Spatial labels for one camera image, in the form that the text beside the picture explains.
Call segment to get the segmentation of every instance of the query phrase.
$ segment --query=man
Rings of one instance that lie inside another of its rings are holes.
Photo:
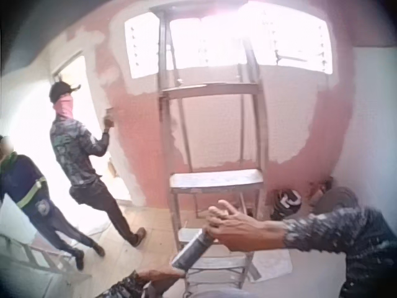
[[[220,201],[211,207],[206,231],[231,251],[295,248],[346,254],[346,282],[340,298],[397,297],[397,238],[382,214],[371,208],[340,208],[307,219],[259,222]],[[164,268],[133,272],[98,298],[140,298],[149,281],[178,278],[183,273]],[[194,298],[258,298],[238,289],[199,292]]]
[[[18,155],[7,137],[0,136],[0,200],[4,195],[17,204],[38,232],[55,248],[70,253],[79,270],[84,268],[84,252],[73,248],[56,233],[61,232],[78,242],[92,247],[100,256],[105,251],[93,239],[74,228],[50,199],[44,175],[25,155]]]
[[[82,123],[74,120],[71,93],[78,88],[72,89],[60,81],[50,90],[50,100],[56,112],[50,132],[56,160],[71,182],[70,195],[76,202],[105,211],[118,233],[129,244],[137,247],[146,236],[146,230],[139,228],[136,234],[131,232],[116,200],[89,160],[90,155],[105,155],[109,146],[109,130],[114,122],[108,115],[105,116],[105,130],[102,138],[96,140]]]

